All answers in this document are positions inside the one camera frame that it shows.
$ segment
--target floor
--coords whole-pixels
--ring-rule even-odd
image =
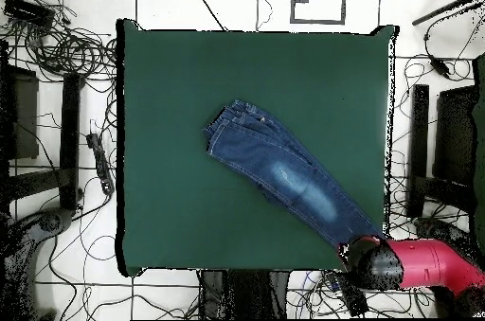
[[[229,30],[244,31],[345,31],[355,33],[369,33],[379,25],[395,25],[400,27],[395,55],[396,55],[396,103],[401,101],[401,110],[396,110],[394,116],[394,143],[393,167],[394,176],[392,187],[396,188],[393,196],[393,211],[391,235],[397,239],[412,237],[409,224],[399,215],[400,201],[404,197],[404,188],[400,184],[404,173],[404,160],[407,149],[409,112],[406,91],[409,85],[418,81],[430,86],[431,107],[430,121],[436,118],[436,99],[442,90],[457,87],[456,83],[449,81],[435,72],[430,71],[429,60],[416,55],[424,53],[423,36],[431,22],[413,27],[411,22],[425,13],[436,9],[453,0],[347,0],[346,23],[336,25],[291,25],[289,23],[290,0],[207,0],[219,22]],[[131,18],[144,29],[153,28],[196,28],[200,30],[218,29],[219,25],[210,15],[207,7],[201,0],[63,0],[64,4],[76,12],[71,17],[72,27],[87,28],[100,35],[104,43],[115,38],[115,22],[118,18]],[[312,18],[320,19],[323,12],[314,12]],[[478,27],[474,31],[481,10],[469,11],[438,23],[430,31],[428,48],[437,57],[449,58],[450,67],[454,66],[456,75],[452,78],[460,80],[459,85],[473,84],[472,76],[467,76],[468,61],[485,51],[483,30]],[[6,18],[0,13],[0,24]],[[28,61],[23,48],[18,48],[12,55],[19,66],[27,67]],[[39,79],[43,74],[38,71]],[[96,87],[99,90],[109,87],[109,82],[99,80]],[[39,118],[38,136],[43,141],[52,161],[59,163],[60,132],[54,126],[61,118],[60,92],[62,86],[51,82],[43,82],[39,92]],[[106,94],[98,93],[91,88],[84,88],[81,96],[81,132],[89,133],[96,129],[104,119],[107,104]],[[433,125],[429,140],[433,139]],[[116,129],[113,131],[113,141],[104,140],[104,149],[112,154],[112,162],[116,162]],[[428,167],[433,161],[432,142],[428,146]],[[48,166],[48,161],[42,154],[35,159],[18,160],[11,162],[10,173],[25,173],[39,170],[39,166]],[[80,145],[80,186],[86,186],[84,211],[97,207],[104,200],[99,181],[90,179],[96,177],[94,156],[85,145]],[[48,199],[52,199],[46,206],[56,204],[56,190],[44,192],[12,203],[10,212],[17,218],[38,210]],[[193,303],[198,292],[198,280],[194,272],[181,270],[154,270],[145,271],[136,278],[126,278],[117,270],[116,259],[113,257],[113,237],[116,234],[116,194],[113,201],[103,209],[86,216],[82,223],[73,223],[71,227],[59,236],[56,254],[52,261],[55,271],[73,283],[77,294],[69,306],[64,320],[85,321],[88,318],[87,305],[90,318],[96,320],[151,320],[158,318],[171,318],[173,309],[186,311]],[[426,210],[432,213],[436,207],[427,205]],[[458,219],[459,227],[466,229],[467,219],[460,216],[452,207],[445,211],[449,221]],[[74,295],[73,287],[61,281],[52,274],[48,267],[48,259],[54,246],[54,240],[47,241],[40,249],[37,262],[36,291],[38,303],[41,308],[56,308],[57,319],[67,307]],[[293,272],[290,278],[290,291],[288,293],[288,316],[290,318],[307,318],[309,312],[306,308],[296,308],[300,299],[301,290],[311,290],[316,283],[319,273],[307,274]],[[395,291],[389,293],[368,293],[368,303],[373,308],[367,317],[433,317],[436,316],[434,306],[430,300],[428,290],[422,289],[417,294],[421,304],[417,306],[417,298],[409,291]],[[328,293],[326,297],[315,300],[315,311],[321,314],[317,318],[350,318],[342,307],[338,294]]]

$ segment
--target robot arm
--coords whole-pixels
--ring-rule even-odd
[[[445,287],[453,294],[457,315],[485,312],[485,273],[476,263],[468,235],[436,220],[422,220],[417,227],[426,239],[364,237],[345,246],[340,257],[348,270],[347,281],[380,291]]]

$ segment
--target blue denim jeans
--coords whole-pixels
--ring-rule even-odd
[[[209,155],[247,176],[337,248],[378,229],[320,163],[273,116],[234,101],[204,129]]]

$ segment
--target cable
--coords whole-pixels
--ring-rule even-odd
[[[72,299],[70,300],[69,304],[65,307],[63,314],[61,315],[60,321],[63,321],[63,318],[65,317],[65,314],[67,313],[67,310],[71,307],[72,303],[74,302],[74,299],[78,295],[78,288],[76,288],[76,286],[73,285],[72,282],[68,281],[64,277],[57,274],[57,272],[52,267],[52,257],[54,256],[54,253],[56,251],[56,247],[57,247],[57,235],[54,237],[54,248],[52,249],[52,252],[50,253],[50,256],[49,256],[48,266],[50,268],[50,271],[52,271],[52,274],[54,274],[54,276],[56,276],[58,279],[64,281],[65,283],[69,284],[74,289],[74,296],[72,296]]]
[[[204,2],[204,5],[206,5],[206,8],[208,9],[209,13],[212,15],[212,17],[214,18],[214,20],[217,22],[217,24],[219,25],[219,27],[221,28],[221,30],[222,31],[227,31],[227,28],[225,28],[223,25],[221,25],[221,22],[219,21],[219,19],[217,18],[217,16],[214,14],[214,12],[210,8],[210,6],[206,2],[206,0],[201,0],[201,1]]]
[[[258,24],[258,21],[259,21],[259,17],[260,17],[260,0],[256,0],[256,4],[257,4],[257,19],[256,19],[256,31],[260,31],[260,28],[262,27],[262,25],[265,25],[266,23],[268,23],[270,20],[271,20],[271,16],[273,15],[273,6],[268,2],[268,0],[264,0],[264,2],[266,2],[266,4],[268,4],[269,8],[270,8],[270,13],[269,13],[269,16],[268,18],[266,19],[266,21],[262,22],[260,25]]]

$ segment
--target green tabletop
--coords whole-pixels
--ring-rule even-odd
[[[143,31],[125,21],[126,266],[338,268],[308,225],[207,155],[202,129],[234,99],[260,106],[382,226],[394,31]]]

